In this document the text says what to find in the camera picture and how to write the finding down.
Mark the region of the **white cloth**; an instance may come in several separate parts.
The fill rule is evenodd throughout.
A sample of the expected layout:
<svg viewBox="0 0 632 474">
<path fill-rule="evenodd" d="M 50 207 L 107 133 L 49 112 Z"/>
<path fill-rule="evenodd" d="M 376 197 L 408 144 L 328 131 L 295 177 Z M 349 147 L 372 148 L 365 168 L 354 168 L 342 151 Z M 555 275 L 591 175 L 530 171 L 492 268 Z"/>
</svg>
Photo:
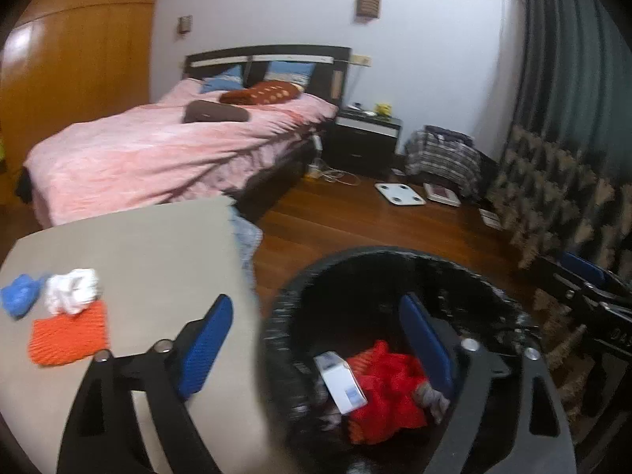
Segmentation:
<svg viewBox="0 0 632 474">
<path fill-rule="evenodd" d="M 100 279 L 93 269 L 74 269 L 50 276 L 44 287 L 44 304 L 53 316 L 76 316 L 101 295 Z"/>
</svg>

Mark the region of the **yellow plush toy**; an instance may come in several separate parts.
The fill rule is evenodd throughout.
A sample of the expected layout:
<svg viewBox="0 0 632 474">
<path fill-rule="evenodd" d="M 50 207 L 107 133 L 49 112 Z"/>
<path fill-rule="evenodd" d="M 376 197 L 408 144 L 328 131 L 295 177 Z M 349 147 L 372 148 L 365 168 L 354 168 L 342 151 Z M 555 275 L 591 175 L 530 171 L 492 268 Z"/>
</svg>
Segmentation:
<svg viewBox="0 0 632 474">
<path fill-rule="evenodd" d="M 391 118 L 392 117 L 392 106 L 386 103 L 377 103 L 375 105 L 375 113 L 377 116 Z"/>
</svg>

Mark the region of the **blue plastic bag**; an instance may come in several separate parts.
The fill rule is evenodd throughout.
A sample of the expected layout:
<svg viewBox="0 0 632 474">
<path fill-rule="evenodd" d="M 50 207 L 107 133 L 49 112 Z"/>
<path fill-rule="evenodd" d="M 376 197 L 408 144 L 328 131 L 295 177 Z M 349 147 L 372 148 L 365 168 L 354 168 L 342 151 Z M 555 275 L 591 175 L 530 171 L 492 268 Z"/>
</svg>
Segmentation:
<svg viewBox="0 0 632 474">
<path fill-rule="evenodd" d="M 48 275 L 33 278 L 28 274 L 17 276 L 9 285 L 1 288 L 2 308 L 14 320 L 24 318 L 39 300 Z"/>
</svg>

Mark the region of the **blue pillow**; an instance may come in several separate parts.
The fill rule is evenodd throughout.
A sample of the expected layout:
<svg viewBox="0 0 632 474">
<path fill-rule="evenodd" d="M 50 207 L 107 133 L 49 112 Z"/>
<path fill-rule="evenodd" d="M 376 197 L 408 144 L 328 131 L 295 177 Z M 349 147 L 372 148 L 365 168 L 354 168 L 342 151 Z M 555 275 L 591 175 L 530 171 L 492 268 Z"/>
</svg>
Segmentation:
<svg viewBox="0 0 632 474">
<path fill-rule="evenodd" d="M 244 88 L 242 69 L 240 65 L 234 65 L 218 75 L 207 77 L 203 80 L 200 93 L 214 91 L 233 91 Z"/>
<path fill-rule="evenodd" d="M 286 81 L 306 88 L 315 69 L 313 62 L 271 61 L 263 80 Z"/>
</svg>

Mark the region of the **black lined trash bin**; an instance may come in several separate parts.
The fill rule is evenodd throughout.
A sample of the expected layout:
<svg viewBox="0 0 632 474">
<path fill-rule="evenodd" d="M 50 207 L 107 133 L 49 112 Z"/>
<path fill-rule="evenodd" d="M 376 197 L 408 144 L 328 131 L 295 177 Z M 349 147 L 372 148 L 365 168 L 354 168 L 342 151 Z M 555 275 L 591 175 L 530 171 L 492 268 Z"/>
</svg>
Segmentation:
<svg viewBox="0 0 632 474">
<path fill-rule="evenodd" d="M 275 434 L 301 473 L 541 473 L 549 400 L 523 307 L 478 274 L 400 247 L 319 260 L 260 334 Z"/>
</svg>

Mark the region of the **white blue carton box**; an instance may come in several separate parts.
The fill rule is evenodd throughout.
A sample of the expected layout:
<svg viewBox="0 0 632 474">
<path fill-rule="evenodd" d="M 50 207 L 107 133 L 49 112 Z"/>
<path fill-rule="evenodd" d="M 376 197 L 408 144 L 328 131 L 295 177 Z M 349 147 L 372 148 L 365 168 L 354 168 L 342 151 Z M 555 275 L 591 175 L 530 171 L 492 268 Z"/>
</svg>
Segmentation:
<svg viewBox="0 0 632 474">
<path fill-rule="evenodd" d="M 360 384 L 344 358 L 328 351 L 315 356 L 314 362 L 340 414 L 348 415 L 367 405 Z"/>
</svg>

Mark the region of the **wooden wardrobe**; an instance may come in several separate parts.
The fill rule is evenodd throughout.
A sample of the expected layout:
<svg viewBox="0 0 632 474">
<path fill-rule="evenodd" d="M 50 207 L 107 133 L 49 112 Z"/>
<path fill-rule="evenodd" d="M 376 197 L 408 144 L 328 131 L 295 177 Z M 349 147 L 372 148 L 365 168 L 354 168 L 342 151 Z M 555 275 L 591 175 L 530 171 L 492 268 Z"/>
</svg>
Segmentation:
<svg viewBox="0 0 632 474">
<path fill-rule="evenodd" d="M 156 0 L 32 0 L 1 51 L 1 203 L 29 151 L 149 99 Z"/>
</svg>

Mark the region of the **grey quilted mat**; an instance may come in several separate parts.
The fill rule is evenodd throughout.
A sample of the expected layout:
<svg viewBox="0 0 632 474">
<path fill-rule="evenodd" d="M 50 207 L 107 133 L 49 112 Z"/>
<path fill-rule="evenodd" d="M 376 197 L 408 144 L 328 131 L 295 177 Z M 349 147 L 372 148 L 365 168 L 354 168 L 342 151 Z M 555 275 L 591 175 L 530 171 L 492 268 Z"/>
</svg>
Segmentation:
<svg viewBox="0 0 632 474">
<path fill-rule="evenodd" d="M 239 250 L 240 264 L 247 281 L 247 285 L 254 290 L 256 277 L 254 269 L 254 255 L 259 248 L 263 232 L 253 223 L 244 218 L 236 208 L 230 208 L 230 223 Z"/>
</svg>

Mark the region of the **wall lamp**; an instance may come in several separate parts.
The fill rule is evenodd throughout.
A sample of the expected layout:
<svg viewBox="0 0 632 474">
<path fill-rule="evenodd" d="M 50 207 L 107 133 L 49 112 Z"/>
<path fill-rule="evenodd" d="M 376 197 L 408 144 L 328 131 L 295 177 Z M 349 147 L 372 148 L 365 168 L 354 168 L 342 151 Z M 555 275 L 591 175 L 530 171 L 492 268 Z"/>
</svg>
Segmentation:
<svg viewBox="0 0 632 474">
<path fill-rule="evenodd" d="M 177 33 L 179 36 L 185 36 L 192 31 L 192 20 L 191 15 L 180 16 L 178 18 Z"/>
<path fill-rule="evenodd" d="M 380 16 L 381 0 L 355 0 L 355 17 L 377 19 Z"/>
</svg>

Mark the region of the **left blue pillow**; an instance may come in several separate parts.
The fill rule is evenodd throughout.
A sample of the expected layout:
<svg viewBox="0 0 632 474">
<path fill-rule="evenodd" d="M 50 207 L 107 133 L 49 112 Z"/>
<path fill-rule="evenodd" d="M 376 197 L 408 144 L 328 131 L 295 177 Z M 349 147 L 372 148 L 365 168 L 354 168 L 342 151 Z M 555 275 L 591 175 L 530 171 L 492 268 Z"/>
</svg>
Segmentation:
<svg viewBox="0 0 632 474">
<path fill-rule="evenodd" d="M 214 91 L 233 91 L 244 88 L 242 69 L 240 65 L 234 65 L 218 75 L 207 77 L 203 80 L 200 93 Z"/>
</svg>

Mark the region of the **orange foam net sheet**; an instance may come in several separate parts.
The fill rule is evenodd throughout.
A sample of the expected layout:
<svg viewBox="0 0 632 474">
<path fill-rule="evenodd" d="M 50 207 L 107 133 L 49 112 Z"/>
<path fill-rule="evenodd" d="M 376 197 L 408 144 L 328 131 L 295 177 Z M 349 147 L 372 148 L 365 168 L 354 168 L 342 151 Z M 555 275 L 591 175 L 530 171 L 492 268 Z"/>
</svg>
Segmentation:
<svg viewBox="0 0 632 474">
<path fill-rule="evenodd" d="M 95 301 L 79 314 L 57 314 L 32 323 L 28 344 L 31 362 L 63 366 L 109 348 L 107 307 Z"/>
</svg>

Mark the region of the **black bedside cabinet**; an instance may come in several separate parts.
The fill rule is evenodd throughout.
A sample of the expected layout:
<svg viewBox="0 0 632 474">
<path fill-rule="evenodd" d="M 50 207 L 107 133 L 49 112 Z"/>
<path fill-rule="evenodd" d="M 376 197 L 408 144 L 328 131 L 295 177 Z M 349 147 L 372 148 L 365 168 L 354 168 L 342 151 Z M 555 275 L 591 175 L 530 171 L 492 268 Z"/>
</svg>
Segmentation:
<svg viewBox="0 0 632 474">
<path fill-rule="evenodd" d="M 402 128 L 396 118 L 341 109 L 322 142 L 325 162 L 355 175 L 388 178 Z"/>
</svg>

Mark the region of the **grey cloth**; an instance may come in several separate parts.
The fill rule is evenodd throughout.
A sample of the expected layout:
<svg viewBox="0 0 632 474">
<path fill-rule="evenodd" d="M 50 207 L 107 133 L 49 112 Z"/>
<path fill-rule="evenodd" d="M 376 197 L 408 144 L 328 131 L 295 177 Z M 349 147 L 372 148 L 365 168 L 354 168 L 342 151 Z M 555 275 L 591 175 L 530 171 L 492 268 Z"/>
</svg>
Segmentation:
<svg viewBox="0 0 632 474">
<path fill-rule="evenodd" d="M 429 412 L 436 425 L 440 425 L 444 420 L 451 403 L 440 391 L 436 391 L 429 381 L 424 381 L 417 386 L 414 400 L 417 406 Z"/>
</svg>

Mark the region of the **red fabric garment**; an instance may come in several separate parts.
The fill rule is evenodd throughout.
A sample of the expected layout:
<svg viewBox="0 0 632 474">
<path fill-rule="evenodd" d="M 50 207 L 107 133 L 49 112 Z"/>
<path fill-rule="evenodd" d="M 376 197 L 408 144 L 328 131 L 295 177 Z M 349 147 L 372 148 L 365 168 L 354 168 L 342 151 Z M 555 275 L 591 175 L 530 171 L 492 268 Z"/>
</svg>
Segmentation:
<svg viewBox="0 0 632 474">
<path fill-rule="evenodd" d="M 425 412 L 414 400 L 417 386 L 427 381 L 418 358 L 391 352 L 385 340 L 377 340 L 347 362 L 367 399 L 366 406 L 347 417 L 352 444 L 378 444 L 401 429 L 427 425 Z"/>
</svg>

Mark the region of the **left wall lamp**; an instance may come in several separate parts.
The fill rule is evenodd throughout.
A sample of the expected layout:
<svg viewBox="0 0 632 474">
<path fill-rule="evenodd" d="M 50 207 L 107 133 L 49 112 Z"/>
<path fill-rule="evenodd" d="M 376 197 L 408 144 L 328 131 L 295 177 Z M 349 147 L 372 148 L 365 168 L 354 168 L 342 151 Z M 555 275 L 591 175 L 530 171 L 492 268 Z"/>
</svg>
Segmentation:
<svg viewBox="0 0 632 474">
<path fill-rule="evenodd" d="M 185 36 L 192 31 L 192 20 L 191 15 L 180 16 L 178 18 L 177 33 L 179 36 Z"/>
</svg>

